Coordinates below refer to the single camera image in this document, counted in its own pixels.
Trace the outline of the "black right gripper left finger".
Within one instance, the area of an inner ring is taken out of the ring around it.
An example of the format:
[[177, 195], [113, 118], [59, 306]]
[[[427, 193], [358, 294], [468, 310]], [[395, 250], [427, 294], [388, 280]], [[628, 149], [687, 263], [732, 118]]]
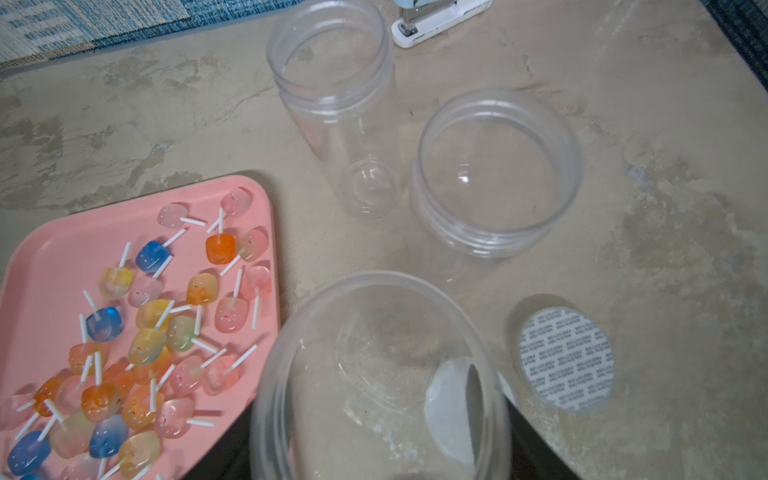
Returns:
[[250, 425], [252, 403], [184, 476], [184, 480], [251, 480]]

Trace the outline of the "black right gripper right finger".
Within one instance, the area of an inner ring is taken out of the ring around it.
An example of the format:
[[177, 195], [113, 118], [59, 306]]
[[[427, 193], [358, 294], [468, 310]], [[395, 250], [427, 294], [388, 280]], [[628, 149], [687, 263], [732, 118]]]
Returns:
[[512, 439], [510, 479], [579, 480], [509, 399], [506, 404]]

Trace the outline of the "white jar lid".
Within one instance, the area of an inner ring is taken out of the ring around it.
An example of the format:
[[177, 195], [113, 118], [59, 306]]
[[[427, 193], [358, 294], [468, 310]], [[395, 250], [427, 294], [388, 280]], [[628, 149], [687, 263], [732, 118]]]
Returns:
[[423, 415], [433, 460], [470, 469], [480, 450], [482, 393], [474, 390], [475, 363], [466, 355], [440, 357], [427, 385]]

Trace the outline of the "candy jar red lid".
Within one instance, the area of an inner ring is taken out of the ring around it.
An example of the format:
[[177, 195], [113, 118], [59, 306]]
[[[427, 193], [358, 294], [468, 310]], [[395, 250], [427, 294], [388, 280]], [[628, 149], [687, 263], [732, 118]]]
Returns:
[[[470, 469], [433, 460], [423, 408], [441, 356], [475, 363], [480, 450]], [[269, 352], [253, 404], [256, 479], [506, 479], [506, 396], [474, 324], [418, 278], [370, 271], [312, 294]]]

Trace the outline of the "candy jar patterned lid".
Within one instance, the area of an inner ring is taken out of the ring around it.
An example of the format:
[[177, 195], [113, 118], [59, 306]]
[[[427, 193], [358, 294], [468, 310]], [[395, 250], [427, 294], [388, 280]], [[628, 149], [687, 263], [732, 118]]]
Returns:
[[440, 243], [484, 259], [542, 239], [575, 200], [584, 156], [569, 121], [523, 91], [481, 88], [441, 106], [412, 166], [415, 216]]

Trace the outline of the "candy jar clear plastic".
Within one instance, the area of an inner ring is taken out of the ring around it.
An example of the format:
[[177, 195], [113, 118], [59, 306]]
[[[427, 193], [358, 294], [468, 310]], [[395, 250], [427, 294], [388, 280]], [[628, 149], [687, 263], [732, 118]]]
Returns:
[[388, 214], [406, 166], [391, 34], [369, 1], [305, 1], [273, 28], [266, 56], [280, 98], [340, 206]]

